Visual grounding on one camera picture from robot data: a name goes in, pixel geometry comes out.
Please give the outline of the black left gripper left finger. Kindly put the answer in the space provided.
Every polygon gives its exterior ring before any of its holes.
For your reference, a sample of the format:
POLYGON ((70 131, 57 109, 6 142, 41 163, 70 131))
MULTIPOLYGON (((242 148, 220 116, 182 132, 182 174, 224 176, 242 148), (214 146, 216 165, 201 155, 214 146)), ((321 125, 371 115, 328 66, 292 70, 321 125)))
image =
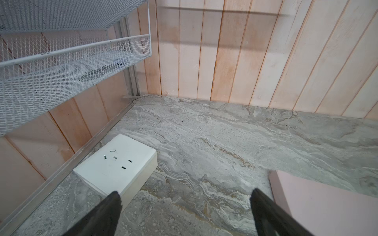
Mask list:
POLYGON ((113 236, 122 210, 118 192, 113 191, 72 226, 65 236, 113 236))

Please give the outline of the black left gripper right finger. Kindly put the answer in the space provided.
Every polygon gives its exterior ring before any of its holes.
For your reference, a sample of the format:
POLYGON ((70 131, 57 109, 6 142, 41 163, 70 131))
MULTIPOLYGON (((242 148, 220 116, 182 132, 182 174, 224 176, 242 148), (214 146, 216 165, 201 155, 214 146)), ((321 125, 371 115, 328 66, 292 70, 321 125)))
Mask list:
POLYGON ((252 191, 250 203, 259 236, 312 235, 260 189, 252 191))

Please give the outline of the pink file folder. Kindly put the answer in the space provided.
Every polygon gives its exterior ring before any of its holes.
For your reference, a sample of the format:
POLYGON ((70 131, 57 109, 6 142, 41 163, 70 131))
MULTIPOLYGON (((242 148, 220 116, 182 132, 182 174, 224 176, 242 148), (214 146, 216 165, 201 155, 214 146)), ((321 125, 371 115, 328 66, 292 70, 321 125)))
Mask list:
POLYGON ((378 200, 326 184, 270 171, 274 201, 315 236, 376 236, 378 200))

